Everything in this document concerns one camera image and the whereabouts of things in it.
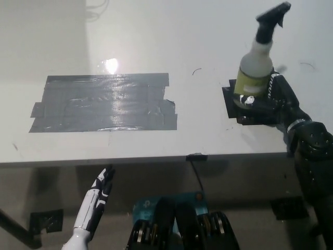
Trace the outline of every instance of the table leg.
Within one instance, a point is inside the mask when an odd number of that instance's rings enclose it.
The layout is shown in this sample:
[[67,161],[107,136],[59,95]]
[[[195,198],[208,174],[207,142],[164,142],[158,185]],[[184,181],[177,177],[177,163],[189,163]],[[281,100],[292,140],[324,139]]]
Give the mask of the table leg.
[[20,242],[22,242],[30,249],[37,249],[42,246],[40,240],[35,239],[32,233],[30,233],[28,230],[23,228],[16,221],[11,219],[1,209],[0,209],[0,228],[3,228],[5,231],[10,233],[12,236],[14,236],[16,239],[18,239]]

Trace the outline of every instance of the cable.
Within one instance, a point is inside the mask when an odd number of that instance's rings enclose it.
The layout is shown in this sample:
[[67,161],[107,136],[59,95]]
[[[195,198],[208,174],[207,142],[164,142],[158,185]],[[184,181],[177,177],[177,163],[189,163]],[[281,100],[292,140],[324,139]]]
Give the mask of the cable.
[[203,185],[202,185],[202,182],[201,182],[201,180],[200,180],[200,177],[199,177],[198,171],[197,171],[196,167],[194,166],[193,161],[190,161],[190,163],[191,163],[191,166],[192,166],[193,172],[194,172],[194,174],[195,174],[196,177],[197,177],[197,180],[198,180],[198,183],[199,183],[199,185],[200,185],[201,191],[204,192],[204,190],[203,190]]

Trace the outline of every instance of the bottle label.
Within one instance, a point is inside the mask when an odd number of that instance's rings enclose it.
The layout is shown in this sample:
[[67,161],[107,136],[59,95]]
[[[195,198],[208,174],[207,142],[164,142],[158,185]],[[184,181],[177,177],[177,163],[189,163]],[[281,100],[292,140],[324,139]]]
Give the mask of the bottle label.
[[265,77],[254,78],[247,76],[239,69],[234,93],[239,95],[263,96],[269,80],[270,74]]

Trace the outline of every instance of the spray nozzle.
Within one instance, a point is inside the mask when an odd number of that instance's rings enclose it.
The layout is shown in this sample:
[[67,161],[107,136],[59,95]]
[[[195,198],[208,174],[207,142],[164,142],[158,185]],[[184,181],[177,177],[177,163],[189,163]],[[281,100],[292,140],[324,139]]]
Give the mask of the spray nozzle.
[[257,17],[260,25],[255,39],[258,43],[271,42],[275,26],[277,24],[283,26],[283,17],[290,10],[290,7],[289,2],[284,2]]

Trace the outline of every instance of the floor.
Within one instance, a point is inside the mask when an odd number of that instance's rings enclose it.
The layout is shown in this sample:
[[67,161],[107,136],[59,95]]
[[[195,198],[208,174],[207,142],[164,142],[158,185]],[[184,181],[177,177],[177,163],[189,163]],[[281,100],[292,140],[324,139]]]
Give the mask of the floor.
[[[195,162],[210,210],[224,211],[241,249],[325,249],[311,238],[313,211],[302,220],[277,221],[269,201],[300,195],[290,159],[229,159]],[[103,166],[0,170],[0,208],[28,227],[31,212],[64,209],[61,232],[42,232],[41,249],[61,249],[71,236],[81,201]],[[189,162],[115,165],[113,189],[90,249],[124,249],[132,228],[131,210],[146,196],[200,190]],[[0,249],[28,249],[0,229]]]

